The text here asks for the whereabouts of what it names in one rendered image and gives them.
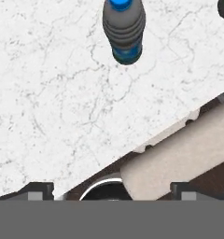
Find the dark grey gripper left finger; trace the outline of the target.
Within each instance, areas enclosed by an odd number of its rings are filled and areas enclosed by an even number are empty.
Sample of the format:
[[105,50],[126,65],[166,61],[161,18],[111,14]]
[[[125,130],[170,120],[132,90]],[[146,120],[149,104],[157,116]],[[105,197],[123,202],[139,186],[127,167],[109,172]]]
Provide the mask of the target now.
[[52,182],[30,182],[18,191],[0,196],[0,201],[53,201],[53,191],[54,184]]

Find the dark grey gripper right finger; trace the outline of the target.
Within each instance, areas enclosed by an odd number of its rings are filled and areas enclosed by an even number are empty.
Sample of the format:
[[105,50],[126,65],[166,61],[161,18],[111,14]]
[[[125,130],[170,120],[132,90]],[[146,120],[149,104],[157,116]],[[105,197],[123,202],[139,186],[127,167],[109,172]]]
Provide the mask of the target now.
[[188,182],[172,182],[170,184],[172,199],[177,201],[209,201],[224,200],[224,193],[215,195],[192,187]]

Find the beige cupboard front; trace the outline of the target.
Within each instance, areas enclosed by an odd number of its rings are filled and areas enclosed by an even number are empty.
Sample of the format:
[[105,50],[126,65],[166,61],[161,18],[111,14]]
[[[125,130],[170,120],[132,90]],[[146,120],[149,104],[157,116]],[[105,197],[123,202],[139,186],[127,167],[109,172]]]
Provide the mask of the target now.
[[224,162],[224,103],[170,135],[120,170],[134,200],[157,200],[173,182],[186,182]]

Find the black round white-rimmed object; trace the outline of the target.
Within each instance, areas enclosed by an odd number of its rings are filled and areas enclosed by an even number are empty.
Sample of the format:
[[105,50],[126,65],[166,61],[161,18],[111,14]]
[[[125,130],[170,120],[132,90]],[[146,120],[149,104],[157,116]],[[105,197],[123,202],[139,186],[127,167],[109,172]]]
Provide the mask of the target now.
[[119,177],[101,179],[91,184],[79,198],[80,201],[130,201],[131,199]]

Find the grey plastic bottle blue cap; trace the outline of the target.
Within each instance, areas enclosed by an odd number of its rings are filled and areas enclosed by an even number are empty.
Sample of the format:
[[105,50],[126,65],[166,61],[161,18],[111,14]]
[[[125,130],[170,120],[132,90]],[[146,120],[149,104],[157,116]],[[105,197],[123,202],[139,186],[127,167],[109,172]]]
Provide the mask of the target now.
[[145,26],[142,0],[105,0],[103,28],[117,62],[133,64],[140,58]]

